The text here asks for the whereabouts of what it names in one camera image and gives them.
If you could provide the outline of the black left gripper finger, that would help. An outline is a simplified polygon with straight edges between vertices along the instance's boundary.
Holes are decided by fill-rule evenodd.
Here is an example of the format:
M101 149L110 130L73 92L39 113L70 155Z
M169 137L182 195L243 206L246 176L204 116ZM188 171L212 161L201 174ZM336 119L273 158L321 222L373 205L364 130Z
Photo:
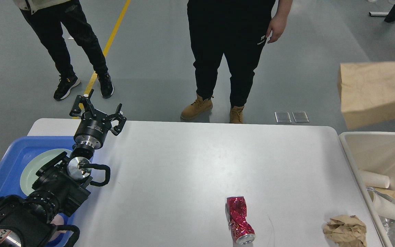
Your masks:
M83 96L77 95L69 115L73 118L80 118L81 120L99 120L100 114L91 103L93 93L94 89L91 89L89 94L84 94Z
M105 117L103 117L103 124L105 125L106 130L111 131L111 133L115 136L118 136L122 132L124 125L127 121L127 118L123 116L121 109L122 104L120 103L117 106L116 112L114 114L106 115ZM113 126L113 121L117 121L118 124Z

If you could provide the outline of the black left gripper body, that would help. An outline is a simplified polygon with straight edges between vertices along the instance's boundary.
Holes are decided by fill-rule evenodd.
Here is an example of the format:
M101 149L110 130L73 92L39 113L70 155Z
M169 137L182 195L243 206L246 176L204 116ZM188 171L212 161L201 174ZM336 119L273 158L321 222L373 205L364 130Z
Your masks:
M95 119L82 119L74 135L76 144L86 144L94 150L103 147L111 122L102 122Z

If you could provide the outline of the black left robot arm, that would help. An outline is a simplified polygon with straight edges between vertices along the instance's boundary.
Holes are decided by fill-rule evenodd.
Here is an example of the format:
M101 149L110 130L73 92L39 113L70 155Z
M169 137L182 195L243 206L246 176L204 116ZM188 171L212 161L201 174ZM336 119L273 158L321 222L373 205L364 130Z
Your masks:
M58 231L72 232L66 247L78 241L77 226L56 225L52 220L59 213L71 217L88 199L89 185L109 183L110 167L90 160L103 147L108 132L119 135L127 120L122 104L110 115L97 110L90 100L93 92L78 95L70 111L70 116L81 119L72 152L61 152L39 168L33 192L26 198L0 197L0 247L44 247Z

